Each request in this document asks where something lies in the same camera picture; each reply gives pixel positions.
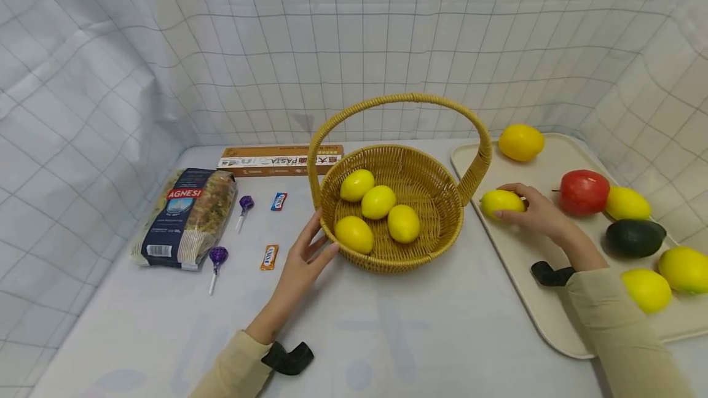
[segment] lemon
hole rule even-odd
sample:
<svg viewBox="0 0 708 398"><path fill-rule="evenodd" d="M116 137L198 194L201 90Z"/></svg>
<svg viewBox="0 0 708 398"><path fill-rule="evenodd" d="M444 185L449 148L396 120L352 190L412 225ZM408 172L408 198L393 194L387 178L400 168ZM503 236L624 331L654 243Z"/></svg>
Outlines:
<svg viewBox="0 0 708 398"><path fill-rule="evenodd" d="M356 170L342 181L339 196L346 201L361 201L364 194L374 187L374 175L368 170Z"/></svg>
<svg viewBox="0 0 708 398"><path fill-rule="evenodd" d="M490 190L482 196L481 210L490 218L499 218L494 215L497 211L526 212L526 205L521 198L509 190Z"/></svg>
<svg viewBox="0 0 708 398"><path fill-rule="evenodd" d="M410 206L394 206L388 213L388 233L398 243L415 241L420 234L418 214Z"/></svg>
<svg viewBox="0 0 708 398"><path fill-rule="evenodd" d="M651 215L651 206L644 197L630 188L611 187L607 195L605 211L614 220L648 220Z"/></svg>
<svg viewBox="0 0 708 398"><path fill-rule="evenodd" d="M338 221L334 236L340 244L360 254L370 254L374 249L374 232L359 217L348 216Z"/></svg>
<svg viewBox="0 0 708 398"><path fill-rule="evenodd" d="M508 125L499 137L499 150L518 162L533 160L543 150L545 139L536 128Z"/></svg>
<svg viewBox="0 0 708 398"><path fill-rule="evenodd" d="M364 195L361 200L361 213L371 220L379 220L388 215L396 206L396 193L387 185L379 184Z"/></svg>
<svg viewBox="0 0 708 398"><path fill-rule="evenodd" d="M697 250L677 246L661 254L659 273L676 291L708 294L708 257Z"/></svg>
<svg viewBox="0 0 708 398"><path fill-rule="evenodd" d="M671 301L666 278L649 269L632 269L621 274L629 296L645 314L657 313Z"/></svg>

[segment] black wrist strap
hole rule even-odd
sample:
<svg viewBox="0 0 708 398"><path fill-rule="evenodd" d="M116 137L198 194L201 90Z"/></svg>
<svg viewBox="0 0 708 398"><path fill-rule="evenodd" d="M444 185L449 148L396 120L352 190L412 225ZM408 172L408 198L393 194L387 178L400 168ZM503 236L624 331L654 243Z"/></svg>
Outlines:
<svg viewBox="0 0 708 398"><path fill-rule="evenodd" d="M304 342L290 353L285 351L279 342L273 343L273 347L261 358L261 362L271 367L274 371L283 375L299 375L314 360L314 353Z"/></svg>
<svg viewBox="0 0 708 398"><path fill-rule="evenodd" d="M547 262L536 262L531 266L531 273L541 286L563 287L575 273L575 269L567 267L554 271Z"/></svg>

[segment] lollipop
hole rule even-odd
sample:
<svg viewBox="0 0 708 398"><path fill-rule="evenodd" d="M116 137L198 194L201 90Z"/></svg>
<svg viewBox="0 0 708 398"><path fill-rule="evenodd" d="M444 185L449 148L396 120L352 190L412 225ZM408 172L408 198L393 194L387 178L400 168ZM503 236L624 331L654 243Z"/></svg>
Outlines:
<svg viewBox="0 0 708 398"><path fill-rule="evenodd" d="M219 275L219 267L229 258L229 251L222 246L216 246L209 251L209 258L214 263L214 275L211 276L211 286L209 287L209 295L214 294L214 285L217 283Z"/></svg>
<svg viewBox="0 0 708 398"><path fill-rule="evenodd" d="M238 201L238 203L239 205L241 205L241 216L238 217L238 222L236 223L236 230L239 234L241 234L242 220L244 217L246 217L246 213L248 212L248 210L253 207L253 199L251 198L251 196L243 196L241 197L241 200Z"/></svg>

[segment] woven basket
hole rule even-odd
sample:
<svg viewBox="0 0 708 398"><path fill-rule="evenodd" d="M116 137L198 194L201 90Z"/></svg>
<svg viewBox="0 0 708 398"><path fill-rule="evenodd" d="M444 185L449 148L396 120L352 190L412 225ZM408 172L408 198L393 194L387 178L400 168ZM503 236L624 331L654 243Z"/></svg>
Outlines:
<svg viewBox="0 0 708 398"><path fill-rule="evenodd" d="M433 103L455 109L477 128L480 137L479 152L474 161L456 183L450 171L433 157L415 148L399 145L368 146L345 155L332 166L322 180L317 178L315 160L322 140L336 125L350 115L365 109L397 101ZM346 246L340 253L356 266L376 273L410 271L428 263L450 249L462 229L463 208L470 202L491 161L491 138L484 124L476 115L451 100L423 94L397 94L362 101L336 114L314 134L307 156L307 175L315 208L322 206L321 225L330 240L335 241L334 226L341 218L363 218L361 203L349 203L339 198L339 188L355 170L372 171L376 184L385 184L394 190L397 203L409 205L420 218L419 238L410 244L401 244L388 234L386 218L363 218L374 232L374 249L360 254Z"/></svg>

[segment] avocado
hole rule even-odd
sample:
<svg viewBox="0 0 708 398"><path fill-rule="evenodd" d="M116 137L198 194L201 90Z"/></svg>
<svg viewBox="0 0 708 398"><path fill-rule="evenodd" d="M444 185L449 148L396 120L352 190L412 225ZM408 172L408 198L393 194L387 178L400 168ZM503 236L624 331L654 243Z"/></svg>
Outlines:
<svg viewBox="0 0 708 398"><path fill-rule="evenodd" d="M633 259L653 255L665 238L666 229L649 220L619 220L605 232L605 244L610 252Z"/></svg>

